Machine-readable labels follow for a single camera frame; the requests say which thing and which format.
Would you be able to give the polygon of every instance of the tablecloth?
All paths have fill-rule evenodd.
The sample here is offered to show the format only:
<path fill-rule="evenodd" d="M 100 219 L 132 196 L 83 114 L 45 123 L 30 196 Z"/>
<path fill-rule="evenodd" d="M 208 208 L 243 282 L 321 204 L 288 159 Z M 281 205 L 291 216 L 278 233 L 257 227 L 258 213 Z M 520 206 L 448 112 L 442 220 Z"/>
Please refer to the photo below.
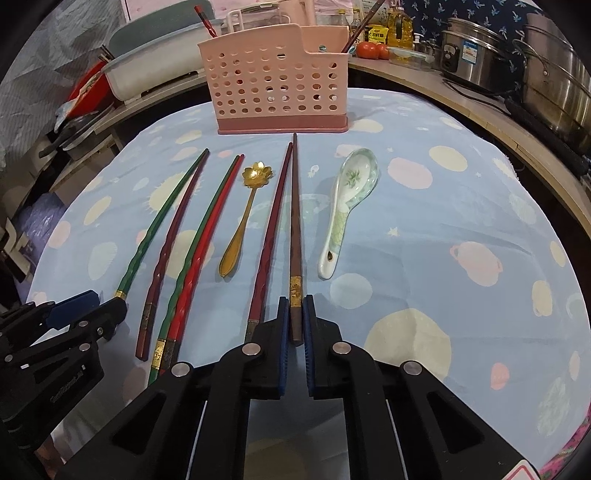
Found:
<path fill-rule="evenodd" d="M 349 89 L 344 134 L 301 134 L 304 292 L 322 318 L 374 358 L 422 362 L 534 466 L 571 438 L 591 398 L 590 329 L 569 259 L 508 159 L 429 102 Z M 174 244 L 154 339 L 192 237 L 234 155 L 276 172 L 256 193 L 236 273 L 217 266 L 250 190 L 238 177 L 193 297 L 180 359 L 217 361 L 243 341 L 278 171 L 290 135 L 218 135 L 210 103 L 141 132 L 74 201 L 40 259 L 30 299 L 87 289 L 113 295 L 156 212 L 204 148 L 212 152 Z M 370 148 L 381 176 L 354 208 L 332 279 L 317 275 L 330 192 L 345 157 Z M 288 293 L 289 183 L 265 317 Z M 173 217 L 169 212 L 129 292 L 129 312 L 100 346 L 105 377 L 56 435 L 69 455 L 145 387 L 134 357 L 145 294 Z M 254 403 L 246 478 L 348 478 L 340 401 L 308 399 L 303 348 L 290 351 L 286 396 Z"/>

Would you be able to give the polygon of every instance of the blue and white label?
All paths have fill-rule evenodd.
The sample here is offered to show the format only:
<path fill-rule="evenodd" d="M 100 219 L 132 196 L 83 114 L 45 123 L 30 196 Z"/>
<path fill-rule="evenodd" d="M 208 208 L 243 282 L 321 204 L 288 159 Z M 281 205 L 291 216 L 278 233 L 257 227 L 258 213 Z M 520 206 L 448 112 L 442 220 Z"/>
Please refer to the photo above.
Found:
<path fill-rule="evenodd" d="M 476 63 L 478 58 L 478 45 L 471 41 L 464 40 L 464 46 L 462 48 L 462 60 L 466 60 L 469 63 Z"/>

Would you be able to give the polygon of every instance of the gold spoon handle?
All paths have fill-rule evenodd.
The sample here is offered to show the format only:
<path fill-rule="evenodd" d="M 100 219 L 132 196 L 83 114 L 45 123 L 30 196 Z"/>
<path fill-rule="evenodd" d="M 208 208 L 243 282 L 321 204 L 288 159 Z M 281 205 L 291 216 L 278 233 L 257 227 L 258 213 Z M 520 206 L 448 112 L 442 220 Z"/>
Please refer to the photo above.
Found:
<path fill-rule="evenodd" d="M 236 233 L 230 240 L 228 248 L 224 252 L 222 260 L 219 266 L 219 272 L 221 277 L 225 277 L 228 275 L 236 266 L 236 262 L 238 261 L 238 256 L 240 256 L 240 250 L 242 249 L 242 242 L 244 241 L 244 232 L 246 231 L 246 223 L 248 221 L 248 217 L 251 214 L 252 202 L 255 199 L 256 188 L 252 189 L 251 195 L 248 197 L 248 202 L 246 203 L 246 209 L 244 210 L 244 215 L 242 215 L 242 220 L 240 221 L 240 225 L 236 229 Z"/>

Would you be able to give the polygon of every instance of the white ceramic spoon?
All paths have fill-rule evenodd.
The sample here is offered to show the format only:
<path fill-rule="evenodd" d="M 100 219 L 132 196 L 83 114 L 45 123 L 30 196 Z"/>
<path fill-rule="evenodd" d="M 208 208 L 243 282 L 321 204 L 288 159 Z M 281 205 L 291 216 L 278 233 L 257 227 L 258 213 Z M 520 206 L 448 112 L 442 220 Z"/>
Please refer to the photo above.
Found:
<path fill-rule="evenodd" d="M 367 198 L 378 177 L 378 162 L 367 148 L 351 152 L 343 162 L 333 187 L 329 229 L 318 261 L 320 278 L 327 280 L 335 273 L 349 212 Z"/>

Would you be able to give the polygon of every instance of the red tomato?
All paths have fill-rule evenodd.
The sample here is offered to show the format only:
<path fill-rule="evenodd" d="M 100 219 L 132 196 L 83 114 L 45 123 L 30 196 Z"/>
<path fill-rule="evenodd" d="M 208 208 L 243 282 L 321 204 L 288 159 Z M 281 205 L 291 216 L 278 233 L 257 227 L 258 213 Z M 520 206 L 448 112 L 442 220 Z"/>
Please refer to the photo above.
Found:
<path fill-rule="evenodd" d="M 360 42 L 357 45 L 357 56 L 360 59 L 377 60 L 379 58 L 378 46 L 368 41 Z"/>
<path fill-rule="evenodd" d="M 388 46 L 384 43 L 378 44 L 378 54 L 380 60 L 388 60 L 390 58 L 390 51 Z"/>

